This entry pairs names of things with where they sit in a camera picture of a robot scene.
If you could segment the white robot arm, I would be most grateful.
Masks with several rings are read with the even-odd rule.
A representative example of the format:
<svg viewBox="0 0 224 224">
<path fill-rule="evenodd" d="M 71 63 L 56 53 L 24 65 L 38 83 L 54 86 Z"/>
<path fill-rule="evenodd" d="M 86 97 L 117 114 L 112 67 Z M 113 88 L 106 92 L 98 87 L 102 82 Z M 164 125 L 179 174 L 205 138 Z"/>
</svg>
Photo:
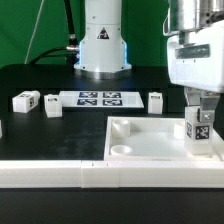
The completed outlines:
<svg viewBox="0 0 224 224">
<path fill-rule="evenodd" d="M 212 123 L 224 93 L 224 0 L 166 0 L 163 23 L 168 74 L 185 88 L 200 123 Z M 81 76 L 112 79 L 131 69 L 121 37 L 122 0 L 85 0 L 85 36 L 79 44 Z"/>
</svg>

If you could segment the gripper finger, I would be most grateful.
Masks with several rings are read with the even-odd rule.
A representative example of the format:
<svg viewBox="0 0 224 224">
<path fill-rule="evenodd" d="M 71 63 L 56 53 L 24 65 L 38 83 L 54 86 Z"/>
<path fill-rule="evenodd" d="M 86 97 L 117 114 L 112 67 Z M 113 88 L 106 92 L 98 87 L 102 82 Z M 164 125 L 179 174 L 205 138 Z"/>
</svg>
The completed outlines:
<svg viewBox="0 0 224 224">
<path fill-rule="evenodd" d="M 200 123 L 213 123 L 215 110 L 220 99 L 220 94 L 211 91 L 200 92 L 200 106 L 197 119 Z"/>
<path fill-rule="evenodd" d="M 185 87 L 184 95 L 188 106 L 198 106 L 200 104 L 200 91 L 198 89 Z"/>
</svg>

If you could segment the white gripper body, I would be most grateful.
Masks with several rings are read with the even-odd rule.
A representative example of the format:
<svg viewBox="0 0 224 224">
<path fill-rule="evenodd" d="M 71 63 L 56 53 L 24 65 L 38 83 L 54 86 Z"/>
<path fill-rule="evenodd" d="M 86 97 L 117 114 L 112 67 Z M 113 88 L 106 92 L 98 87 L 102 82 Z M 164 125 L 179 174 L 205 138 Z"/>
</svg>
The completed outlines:
<svg viewBox="0 0 224 224">
<path fill-rule="evenodd" d="M 173 84 L 224 93 L 224 21 L 193 36 L 184 47 L 174 35 L 167 41 L 168 74 Z"/>
</svg>

